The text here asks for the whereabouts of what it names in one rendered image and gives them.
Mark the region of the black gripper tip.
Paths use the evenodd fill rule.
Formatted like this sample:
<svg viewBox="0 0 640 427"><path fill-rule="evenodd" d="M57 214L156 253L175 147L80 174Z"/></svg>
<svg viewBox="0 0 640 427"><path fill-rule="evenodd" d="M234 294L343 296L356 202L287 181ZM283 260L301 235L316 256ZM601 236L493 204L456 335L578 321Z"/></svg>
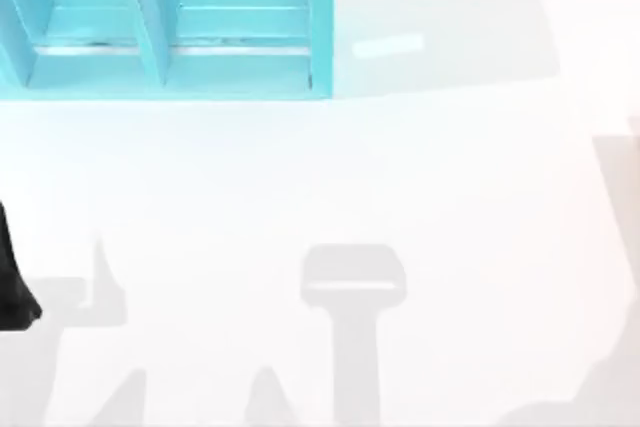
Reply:
<svg viewBox="0 0 640 427"><path fill-rule="evenodd" d="M0 201L0 332L26 331L43 309L19 270L6 211Z"/></svg>

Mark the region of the light blue rack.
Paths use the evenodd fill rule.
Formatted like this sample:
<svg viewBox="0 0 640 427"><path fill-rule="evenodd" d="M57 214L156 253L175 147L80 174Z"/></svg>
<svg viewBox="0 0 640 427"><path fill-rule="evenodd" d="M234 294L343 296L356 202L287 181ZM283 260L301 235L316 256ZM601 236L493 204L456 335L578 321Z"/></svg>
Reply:
<svg viewBox="0 0 640 427"><path fill-rule="evenodd" d="M334 0L0 0L0 100L326 99Z"/></svg>

